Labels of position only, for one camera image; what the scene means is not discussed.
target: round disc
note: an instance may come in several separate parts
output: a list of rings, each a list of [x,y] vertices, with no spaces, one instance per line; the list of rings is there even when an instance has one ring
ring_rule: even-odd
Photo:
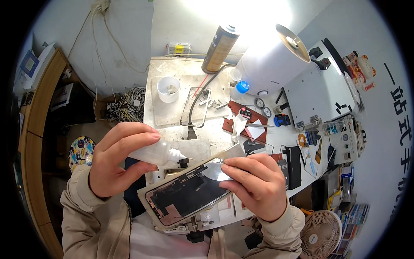
[[[263,107],[262,113],[266,118],[272,117],[272,112],[267,107]]]
[[[255,99],[255,105],[256,105],[257,108],[263,109],[265,107],[265,102],[260,98],[256,98]]]

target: white work table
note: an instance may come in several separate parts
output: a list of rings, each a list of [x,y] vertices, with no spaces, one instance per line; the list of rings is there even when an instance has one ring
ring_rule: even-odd
[[[153,106],[153,98],[158,98],[158,93],[157,92],[152,92],[152,84],[153,79],[155,77],[164,77],[164,76],[175,76],[175,77],[180,77],[180,76],[185,76],[185,75],[202,75],[201,77],[204,79],[204,77],[206,76],[206,74],[202,71],[201,69],[201,64],[203,62],[203,59],[195,59],[195,58],[175,58],[175,57],[152,57],[151,58],[151,62],[150,62],[150,66],[149,66],[149,71],[148,71],[148,79],[147,79],[147,88],[146,88],[146,95],[145,95],[145,106],[144,106],[144,123],[150,125],[151,127],[154,127],[155,129],[157,129],[159,131],[159,133],[162,134],[163,138],[165,140],[168,141],[180,141],[182,139],[186,139],[187,138],[187,134],[188,134],[188,127],[186,126],[181,126],[179,123],[171,123],[169,125],[163,125],[163,126],[157,126],[155,119],[154,119],[154,109],[163,109],[163,107],[154,107]],[[218,76],[211,82],[211,84],[208,86],[208,88],[210,86],[214,86],[213,83],[216,81],[217,84],[220,84],[221,88],[224,91],[224,97],[225,100],[221,101],[226,101],[229,102],[230,101],[230,83],[229,81],[231,80],[230,76],[229,76],[229,71],[233,69],[233,67],[229,66],[224,68],[220,74],[218,74]],[[206,79],[206,81],[204,82],[204,84],[212,77],[213,75],[209,75]],[[191,85],[192,87],[198,87],[200,85],[200,82],[195,82],[194,85]],[[188,95],[188,90],[186,90],[185,88],[181,87],[180,91],[187,91],[185,93],[185,96]],[[267,97],[262,97],[262,99],[265,102],[265,105],[267,107],[270,108],[270,110],[272,111],[272,117],[268,119],[267,124],[268,125],[272,125],[274,126],[274,112],[273,109],[276,106],[275,100],[277,98],[277,96],[279,95],[280,90],[277,91],[275,94],[267,96]],[[254,99],[256,97],[249,95],[249,94],[245,94],[244,97],[240,100],[237,100],[235,102],[240,103],[240,104],[244,104],[244,105],[248,105],[248,108],[250,108],[251,110],[254,110],[259,113],[261,113],[261,111],[259,109],[257,109],[256,107],[254,107]],[[286,97],[283,94],[281,99],[279,100],[278,104],[283,104],[286,102]],[[224,107],[222,109],[226,109],[228,111],[226,118],[231,119],[232,116],[234,116],[234,114],[231,113],[231,110],[229,107]],[[171,117],[173,118],[174,116],[177,116],[177,114],[169,114],[168,110],[165,110],[165,116],[167,118]],[[292,115],[290,112],[289,108],[286,108],[283,113],[289,115],[289,117],[292,120]],[[224,122],[224,117],[221,116],[219,118],[215,118],[215,119],[206,119],[205,124],[202,128],[194,128],[195,129],[195,133],[197,135],[198,139],[208,139],[209,143],[210,143],[210,150],[211,150],[211,155],[215,155],[218,152],[221,152],[229,147],[231,147],[233,145],[232,141],[231,141],[231,133],[224,131],[222,129],[223,126],[223,122]],[[270,127],[267,128],[267,137],[266,137],[266,143],[270,144],[272,146],[274,146],[273,148],[273,154],[277,154],[280,151],[280,147],[281,145],[285,145],[288,147],[291,146],[297,146],[297,140],[298,140],[298,132],[295,130],[293,124],[289,125],[289,126],[281,126],[281,127]],[[320,165],[318,165],[318,172],[316,175],[316,178],[314,178],[313,176],[311,176],[308,172],[306,172],[304,170],[304,168],[302,167],[302,172],[301,172],[301,178],[302,178],[302,182],[301,182],[301,186],[298,188],[295,188],[293,190],[288,190],[287,191],[287,195],[288,197],[291,197],[293,195],[295,195],[296,193],[300,192],[301,190],[303,190],[304,188],[306,188],[308,185],[310,185],[312,182],[314,182],[316,179],[318,179],[319,177],[322,176],[322,174],[324,173],[324,171],[326,170],[327,167],[327,150],[329,147],[329,138],[328,137],[324,137],[323,134],[320,132],[319,134],[321,134],[322,136],[322,148],[321,148],[321,162]],[[246,140],[246,138],[244,137],[240,137],[240,143],[241,145],[243,145],[243,142]],[[312,156],[315,156],[315,153],[317,151],[318,147],[310,145],[310,153]],[[270,152],[272,151],[272,149],[270,147],[267,147],[267,152],[268,154],[270,154]],[[164,168],[171,168],[171,164],[169,163],[167,165],[168,167],[159,167],[159,171],[158,172],[149,172],[146,174],[146,181],[147,181],[147,185],[154,183],[154,181],[157,181],[157,179],[163,179],[164,178]],[[220,203],[225,203],[225,205],[227,205],[227,200],[221,201]],[[217,222],[217,220],[214,222],[214,224],[211,224],[208,227],[204,227],[200,230],[207,230],[210,228],[217,228],[223,225],[227,225],[227,224],[231,224],[234,223],[236,221],[248,218],[250,216],[253,215],[252,212],[250,212],[248,209],[242,209],[241,207],[241,201],[234,195],[234,203],[235,203],[235,208],[236,208],[236,214],[237,216],[235,217],[233,214],[233,209],[229,208],[229,209],[222,209],[219,210],[219,222]]]

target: jacket sleeve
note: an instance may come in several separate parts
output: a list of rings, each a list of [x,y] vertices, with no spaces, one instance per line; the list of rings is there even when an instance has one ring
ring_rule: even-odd
[[[62,192],[64,258],[96,258],[101,224],[94,211],[103,201],[89,188],[88,165],[78,165]]]
[[[295,259],[302,252],[301,230],[305,225],[305,215],[297,207],[290,205],[275,222],[269,223],[258,217],[262,224],[263,241],[250,250],[244,258]]]

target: power plug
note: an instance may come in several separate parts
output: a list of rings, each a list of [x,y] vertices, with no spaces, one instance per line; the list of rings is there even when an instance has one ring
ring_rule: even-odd
[[[93,12],[95,10],[95,13],[105,13],[105,11],[108,9],[109,7],[109,0],[95,0],[95,2],[93,2],[91,4],[91,11]]]

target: hand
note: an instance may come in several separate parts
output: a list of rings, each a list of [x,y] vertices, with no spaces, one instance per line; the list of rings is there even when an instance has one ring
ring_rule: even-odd
[[[222,171],[235,181],[222,181],[220,187],[234,192],[251,212],[265,221],[273,222],[283,215],[287,206],[285,177],[272,157],[253,154],[229,158],[224,163]]]
[[[99,198],[110,197],[128,189],[143,174],[157,171],[156,165],[138,162],[124,170],[118,164],[137,149],[156,143],[161,135],[140,122],[121,122],[95,146],[89,187]]]

